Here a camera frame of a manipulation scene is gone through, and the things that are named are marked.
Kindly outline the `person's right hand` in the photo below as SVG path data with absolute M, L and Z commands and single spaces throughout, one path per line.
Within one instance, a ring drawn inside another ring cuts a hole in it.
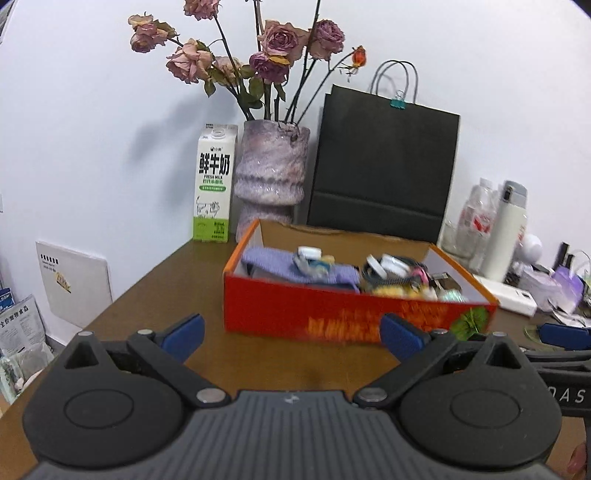
M 586 475 L 587 465 L 587 448 L 586 444 L 578 445 L 572 452 L 571 458 L 567 465 L 567 472 L 573 478 L 584 478 Z

